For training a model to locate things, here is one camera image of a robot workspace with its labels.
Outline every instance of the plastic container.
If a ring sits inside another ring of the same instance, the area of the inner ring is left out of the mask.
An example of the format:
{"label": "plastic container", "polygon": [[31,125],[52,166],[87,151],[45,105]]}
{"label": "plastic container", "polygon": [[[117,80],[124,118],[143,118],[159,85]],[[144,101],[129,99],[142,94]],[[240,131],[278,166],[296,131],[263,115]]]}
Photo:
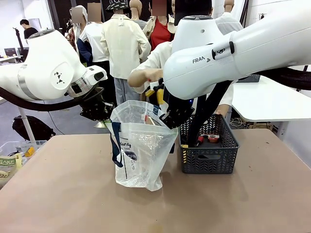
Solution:
{"label": "plastic container", "polygon": [[23,141],[23,142],[7,142],[0,147],[0,155],[2,156],[8,156],[9,154],[13,152],[20,152],[23,156],[23,163],[27,160],[25,160],[24,155],[28,151],[30,147],[33,147],[35,150],[35,153],[46,143],[47,141],[36,141],[35,143],[32,143],[30,141]]}
{"label": "plastic container", "polygon": [[188,174],[231,174],[238,153],[239,144],[228,123],[221,115],[212,115],[200,129],[200,134],[218,134],[217,144],[207,139],[197,148],[187,148],[181,139],[188,137],[192,117],[179,128],[181,167]]}

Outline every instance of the plastic bag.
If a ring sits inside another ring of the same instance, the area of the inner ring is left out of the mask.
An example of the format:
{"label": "plastic bag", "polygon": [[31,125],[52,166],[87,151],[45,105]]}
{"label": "plastic bag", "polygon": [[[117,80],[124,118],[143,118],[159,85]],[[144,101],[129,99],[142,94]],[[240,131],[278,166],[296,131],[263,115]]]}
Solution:
{"label": "plastic bag", "polygon": [[[162,114],[157,106],[136,100],[113,110],[112,123],[106,125],[111,132],[118,184],[150,191],[162,187],[159,174],[178,135],[177,129],[169,129],[159,119]],[[146,124],[146,116],[151,117],[155,125]]]}

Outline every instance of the computer monitor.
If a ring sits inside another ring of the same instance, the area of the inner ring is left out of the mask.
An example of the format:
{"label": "computer monitor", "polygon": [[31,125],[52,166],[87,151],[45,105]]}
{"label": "computer monitor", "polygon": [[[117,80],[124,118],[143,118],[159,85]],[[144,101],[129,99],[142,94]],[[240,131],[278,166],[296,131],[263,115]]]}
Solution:
{"label": "computer monitor", "polygon": [[6,54],[7,56],[9,56],[9,57],[13,57],[14,54],[15,54],[15,56],[17,55],[16,49],[15,49],[15,48],[4,49],[4,51],[5,51],[5,54]]}
{"label": "computer monitor", "polygon": [[18,55],[22,55],[21,48],[17,48],[17,50],[18,50]]}

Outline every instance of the backpack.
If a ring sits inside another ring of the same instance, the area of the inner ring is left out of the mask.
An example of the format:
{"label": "backpack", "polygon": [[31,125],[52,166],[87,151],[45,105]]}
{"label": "backpack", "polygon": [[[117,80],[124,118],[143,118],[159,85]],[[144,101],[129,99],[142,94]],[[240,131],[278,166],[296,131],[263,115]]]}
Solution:
{"label": "backpack", "polygon": [[[36,141],[49,140],[51,137],[55,136],[53,129],[43,123],[41,120],[34,116],[27,116],[30,128],[33,131]],[[29,136],[27,134],[24,122],[21,116],[15,117],[12,125],[13,130],[15,130],[20,136],[25,140],[29,141]]]}

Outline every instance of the red object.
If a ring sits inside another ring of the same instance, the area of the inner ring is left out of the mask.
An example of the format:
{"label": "red object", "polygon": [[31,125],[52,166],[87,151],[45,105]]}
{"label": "red object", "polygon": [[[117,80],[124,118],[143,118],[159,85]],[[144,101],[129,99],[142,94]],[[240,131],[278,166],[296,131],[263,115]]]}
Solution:
{"label": "red object", "polygon": [[202,144],[204,142],[204,137],[203,136],[199,136],[198,137],[198,143],[199,145]]}
{"label": "red object", "polygon": [[155,20],[155,28],[151,33],[151,51],[153,51],[159,44],[171,41],[171,33],[167,29],[167,25],[163,25],[156,18]]}
{"label": "red object", "polygon": [[210,143],[217,143],[218,142],[218,138],[216,138],[216,137],[209,137],[208,140]]}

